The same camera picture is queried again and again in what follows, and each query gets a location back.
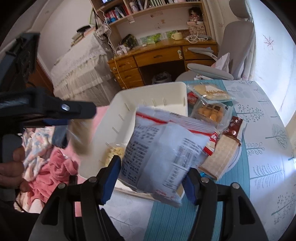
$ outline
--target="chair headrest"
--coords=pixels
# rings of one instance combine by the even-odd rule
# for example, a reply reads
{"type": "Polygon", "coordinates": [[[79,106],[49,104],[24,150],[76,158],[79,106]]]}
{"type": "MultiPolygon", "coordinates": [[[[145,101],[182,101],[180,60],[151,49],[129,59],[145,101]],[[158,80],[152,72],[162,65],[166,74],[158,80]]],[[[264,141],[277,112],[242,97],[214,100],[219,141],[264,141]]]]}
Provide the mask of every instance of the chair headrest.
{"type": "Polygon", "coordinates": [[[250,18],[245,0],[230,0],[229,6],[233,14],[238,18],[250,18]]]}

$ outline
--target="white plastic bin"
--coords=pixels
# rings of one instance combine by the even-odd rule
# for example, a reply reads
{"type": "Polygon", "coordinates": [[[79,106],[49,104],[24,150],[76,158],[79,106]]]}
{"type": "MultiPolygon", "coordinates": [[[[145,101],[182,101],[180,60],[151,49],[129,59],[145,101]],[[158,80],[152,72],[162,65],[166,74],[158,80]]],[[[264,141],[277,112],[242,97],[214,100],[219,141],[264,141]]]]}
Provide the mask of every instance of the white plastic bin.
{"type": "MultiPolygon", "coordinates": [[[[135,127],[135,113],[138,105],[152,106],[188,116],[186,85],[183,82],[172,82],[117,93],[93,136],[90,155],[81,160],[78,172],[82,177],[96,176],[104,167],[103,158],[109,143],[127,145],[135,127]]],[[[116,182],[115,189],[150,198],[148,194],[133,192],[119,181],[116,182]]]]}

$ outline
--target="yellow mug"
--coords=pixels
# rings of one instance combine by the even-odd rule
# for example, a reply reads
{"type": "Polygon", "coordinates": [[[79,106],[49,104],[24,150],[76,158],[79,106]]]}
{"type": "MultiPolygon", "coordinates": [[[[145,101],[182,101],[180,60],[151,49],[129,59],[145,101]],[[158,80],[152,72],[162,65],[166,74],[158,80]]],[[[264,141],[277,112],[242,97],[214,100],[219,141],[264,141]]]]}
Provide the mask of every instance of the yellow mug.
{"type": "Polygon", "coordinates": [[[172,39],[173,40],[181,40],[181,39],[183,39],[182,33],[174,33],[174,34],[172,34],[172,39]]]}

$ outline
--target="striped teal fabric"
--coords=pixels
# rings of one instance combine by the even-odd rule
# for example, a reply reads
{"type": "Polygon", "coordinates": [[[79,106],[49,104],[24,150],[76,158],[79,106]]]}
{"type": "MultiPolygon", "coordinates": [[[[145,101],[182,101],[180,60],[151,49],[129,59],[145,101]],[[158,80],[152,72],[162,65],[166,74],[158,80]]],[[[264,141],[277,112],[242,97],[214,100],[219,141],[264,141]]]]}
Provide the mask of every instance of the striped teal fabric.
{"type": "MultiPolygon", "coordinates": [[[[226,90],[222,80],[185,81],[185,84],[190,83],[212,83],[226,90]]],[[[232,102],[227,102],[226,104],[232,106],[232,102]]],[[[235,110],[233,110],[232,115],[237,116],[235,110]]],[[[250,197],[248,157],[244,139],[242,142],[242,154],[238,163],[218,183],[230,185],[233,182],[238,182],[247,196],[250,197]]],[[[188,239],[196,217],[197,208],[188,201],[186,195],[182,199],[182,202],[183,204],[180,208],[154,202],[144,241],[185,241],[188,239]]],[[[219,240],[221,219],[222,203],[218,203],[212,241],[219,240]]]]}

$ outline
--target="office chair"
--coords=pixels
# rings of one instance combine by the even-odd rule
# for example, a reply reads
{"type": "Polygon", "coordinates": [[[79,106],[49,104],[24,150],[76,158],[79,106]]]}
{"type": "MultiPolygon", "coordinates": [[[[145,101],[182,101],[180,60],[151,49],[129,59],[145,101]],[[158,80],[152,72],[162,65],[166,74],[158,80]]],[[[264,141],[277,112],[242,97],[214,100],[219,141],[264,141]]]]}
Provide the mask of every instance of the office chair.
{"type": "Polygon", "coordinates": [[[240,79],[244,71],[245,60],[255,41],[255,28],[245,0],[230,0],[229,6],[233,14],[242,20],[229,23],[225,27],[218,56],[214,56],[210,48],[188,48],[194,53],[210,56],[215,61],[229,53],[229,73],[210,66],[190,63],[187,67],[191,71],[182,73],[176,81],[192,80],[196,74],[219,80],[240,79]]]}

